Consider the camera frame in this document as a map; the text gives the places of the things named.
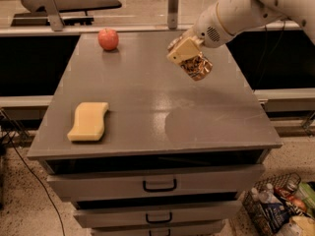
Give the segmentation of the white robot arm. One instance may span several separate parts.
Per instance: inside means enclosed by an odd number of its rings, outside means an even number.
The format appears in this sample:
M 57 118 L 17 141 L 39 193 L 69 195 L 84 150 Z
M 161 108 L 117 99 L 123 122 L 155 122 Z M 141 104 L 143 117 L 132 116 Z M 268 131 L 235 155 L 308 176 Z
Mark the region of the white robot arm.
M 220 47 L 246 30 L 281 19 L 296 22 L 315 42 L 315 0 L 218 0 L 169 44 L 167 58 L 181 64 L 198 56 L 203 46 Z

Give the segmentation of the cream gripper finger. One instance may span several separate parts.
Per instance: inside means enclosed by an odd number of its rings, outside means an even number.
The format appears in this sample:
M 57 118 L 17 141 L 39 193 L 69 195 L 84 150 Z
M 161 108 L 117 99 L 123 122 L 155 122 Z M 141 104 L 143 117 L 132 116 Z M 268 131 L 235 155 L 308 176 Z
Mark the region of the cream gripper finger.
M 198 37 L 178 37 L 167 47 L 167 59 L 178 65 L 186 60 L 198 56 L 200 53 L 202 40 Z

